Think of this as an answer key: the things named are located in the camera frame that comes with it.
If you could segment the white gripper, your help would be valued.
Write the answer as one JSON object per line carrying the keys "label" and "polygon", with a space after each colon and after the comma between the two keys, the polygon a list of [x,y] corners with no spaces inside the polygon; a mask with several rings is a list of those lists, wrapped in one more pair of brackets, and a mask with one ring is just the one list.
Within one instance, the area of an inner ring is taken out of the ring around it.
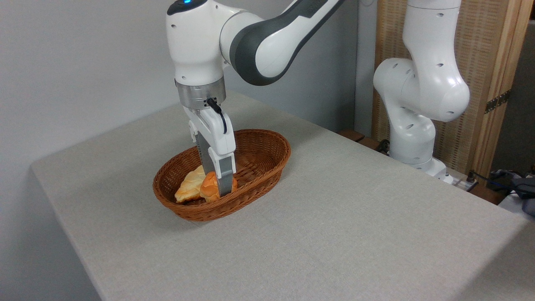
{"label": "white gripper", "polygon": [[232,192],[236,163],[236,143],[229,115],[213,108],[183,107],[189,117],[190,134],[195,141],[205,174],[215,172],[221,197]]}

